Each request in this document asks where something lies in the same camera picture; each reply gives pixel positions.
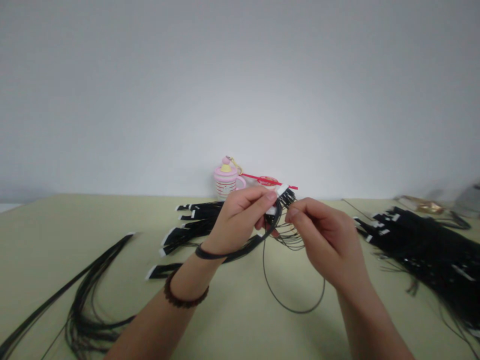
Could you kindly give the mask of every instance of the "hand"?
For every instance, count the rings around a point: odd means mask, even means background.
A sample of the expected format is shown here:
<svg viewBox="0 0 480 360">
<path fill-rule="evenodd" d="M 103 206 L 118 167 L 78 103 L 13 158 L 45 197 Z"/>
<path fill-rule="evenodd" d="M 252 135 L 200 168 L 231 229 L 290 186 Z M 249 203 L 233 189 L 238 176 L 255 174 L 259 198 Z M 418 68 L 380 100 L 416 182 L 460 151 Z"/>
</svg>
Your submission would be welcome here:
<svg viewBox="0 0 480 360">
<path fill-rule="evenodd" d="M 346 213 L 312 198 L 294 202 L 285 221 L 295 225 L 313 267 L 344 296 L 371 286 L 359 236 Z"/>
<path fill-rule="evenodd" d="M 230 193 L 201 248 L 216 255 L 237 251 L 250 238 L 254 226 L 257 230 L 264 226 L 264 214 L 276 200 L 277 193 L 263 186 Z"/>
</svg>

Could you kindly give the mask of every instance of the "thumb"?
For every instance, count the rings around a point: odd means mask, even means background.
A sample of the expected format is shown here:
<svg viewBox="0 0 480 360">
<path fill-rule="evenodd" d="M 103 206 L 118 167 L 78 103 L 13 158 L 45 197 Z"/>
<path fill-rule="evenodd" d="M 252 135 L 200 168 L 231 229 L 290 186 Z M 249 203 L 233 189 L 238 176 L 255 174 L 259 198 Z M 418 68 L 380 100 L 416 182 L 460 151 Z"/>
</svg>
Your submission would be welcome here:
<svg viewBox="0 0 480 360">
<path fill-rule="evenodd" d="M 275 201 L 277 201 L 277 193 L 267 192 L 241 213 L 243 221 L 255 224 L 275 204 Z"/>
</svg>

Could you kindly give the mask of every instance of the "black wire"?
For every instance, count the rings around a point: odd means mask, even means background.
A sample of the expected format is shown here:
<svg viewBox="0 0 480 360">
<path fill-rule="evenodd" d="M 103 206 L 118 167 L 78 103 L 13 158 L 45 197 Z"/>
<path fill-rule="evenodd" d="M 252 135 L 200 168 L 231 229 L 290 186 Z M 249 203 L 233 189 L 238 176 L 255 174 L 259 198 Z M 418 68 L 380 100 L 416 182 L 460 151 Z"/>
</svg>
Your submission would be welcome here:
<svg viewBox="0 0 480 360">
<path fill-rule="evenodd" d="M 318 299 L 318 301 L 316 302 L 316 304 L 314 306 L 312 306 L 311 308 L 307 309 L 307 310 L 294 310 L 288 306 L 286 306 L 285 304 L 283 304 L 279 298 L 275 295 L 274 291 L 272 290 L 272 287 L 270 286 L 270 283 L 269 283 L 269 279 L 267 278 L 267 271 L 265 270 L 265 245 L 267 243 L 267 240 L 264 240 L 263 241 L 263 254 L 262 254 L 262 262 L 263 262 L 263 275 L 265 276 L 265 282 L 266 282 L 266 285 L 268 286 L 268 289 L 270 290 L 271 294 L 273 295 L 273 297 L 275 298 L 275 300 L 277 301 L 277 303 L 279 303 L 282 307 L 284 307 L 285 309 L 287 309 L 289 312 L 291 313 L 294 313 L 294 314 L 308 314 L 308 313 L 311 313 L 312 311 L 314 311 L 319 305 L 320 303 L 322 302 L 322 299 L 324 298 L 324 294 L 325 294 L 325 278 L 323 278 L 323 286 L 322 286 L 322 290 L 321 290 L 321 294 L 320 294 L 320 298 Z"/>
</svg>

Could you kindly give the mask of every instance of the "right hand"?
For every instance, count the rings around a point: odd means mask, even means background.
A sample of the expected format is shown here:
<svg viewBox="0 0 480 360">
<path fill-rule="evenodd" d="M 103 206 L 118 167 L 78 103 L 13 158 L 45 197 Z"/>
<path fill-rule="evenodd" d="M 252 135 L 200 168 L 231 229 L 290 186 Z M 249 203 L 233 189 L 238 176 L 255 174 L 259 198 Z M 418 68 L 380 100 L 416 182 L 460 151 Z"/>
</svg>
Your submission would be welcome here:
<svg viewBox="0 0 480 360">
<path fill-rule="evenodd" d="M 344 296 L 370 286 L 359 236 L 346 213 L 312 198 L 294 202 L 285 221 L 303 238 L 313 267 Z"/>
</svg>

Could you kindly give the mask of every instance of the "pink cup-shaped toy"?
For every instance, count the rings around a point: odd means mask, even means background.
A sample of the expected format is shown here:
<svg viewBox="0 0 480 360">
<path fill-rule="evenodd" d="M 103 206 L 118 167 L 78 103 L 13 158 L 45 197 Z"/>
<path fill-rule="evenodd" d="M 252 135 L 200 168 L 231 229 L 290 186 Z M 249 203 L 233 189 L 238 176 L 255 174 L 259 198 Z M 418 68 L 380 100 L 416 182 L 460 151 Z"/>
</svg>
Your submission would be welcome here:
<svg viewBox="0 0 480 360">
<path fill-rule="evenodd" d="M 239 175 L 237 167 L 228 157 L 222 159 L 222 165 L 213 172 L 213 178 L 216 181 L 216 194 L 218 200 L 225 201 L 227 196 L 235 190 L 244 189 L 247 186 L 245 179 Z M 237 180 L 243 183 L 242 187 L 237 188 Z"/>
</svg>

